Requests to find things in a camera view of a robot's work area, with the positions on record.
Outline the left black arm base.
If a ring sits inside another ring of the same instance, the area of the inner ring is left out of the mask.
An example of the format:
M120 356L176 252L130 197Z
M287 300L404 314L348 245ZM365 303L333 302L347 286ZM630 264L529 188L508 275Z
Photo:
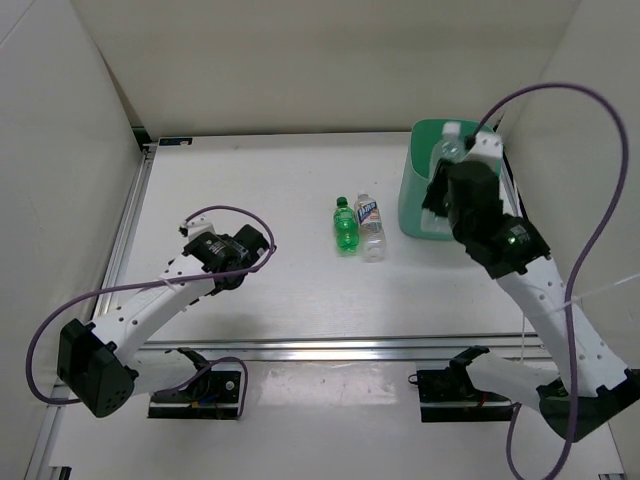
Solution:
M237 357L208 360L190 348L177 353L195 369L185 385L154 392L147 417L162 420L239 420L245 408L248 367Z

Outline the tall clear plastic bottle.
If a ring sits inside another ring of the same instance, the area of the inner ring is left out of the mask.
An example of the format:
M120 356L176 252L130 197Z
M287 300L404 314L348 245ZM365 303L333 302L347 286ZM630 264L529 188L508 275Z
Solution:
M450 167L464 158L466 151L460 134L460 122L448 121L443 125L442 137L435 144L431 152L428 185L433 178L436 165L441 158L449 160ZM450 239L451 228L448 217L436 217L433 213L422 209L421 232L430 240Z

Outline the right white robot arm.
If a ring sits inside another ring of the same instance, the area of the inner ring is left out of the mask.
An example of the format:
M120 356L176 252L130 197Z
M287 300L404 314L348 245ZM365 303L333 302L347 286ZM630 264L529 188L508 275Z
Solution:
M519 306L556 365L529 367L469 347L442 370L417 371L423 421L504 420L511 401L578 442L638 401L638 371L568 304L548 244L531 222L504 212L500 180L488 165L440 161L423 204L448 217L454 239Z

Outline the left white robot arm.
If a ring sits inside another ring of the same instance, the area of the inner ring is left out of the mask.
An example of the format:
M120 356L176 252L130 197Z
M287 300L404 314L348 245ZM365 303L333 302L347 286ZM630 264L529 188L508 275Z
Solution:
M73 320L60 334L57 373L97 418L132 396L161 391L188 402L211 395L207 361L182 347L143 352L141 346L173 317L205 296L238 288L246 269L267 252L268 241L250 225L235 235L206 228L168 264L156 287L88 324Z

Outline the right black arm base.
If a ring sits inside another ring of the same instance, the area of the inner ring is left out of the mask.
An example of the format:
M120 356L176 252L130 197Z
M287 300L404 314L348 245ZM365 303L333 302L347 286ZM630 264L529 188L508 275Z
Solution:
M408 376L418 389L422 423L508 422L512 402L493 392L476 389L467 367L490 350L473 346L456 355L444 369L422 369Z

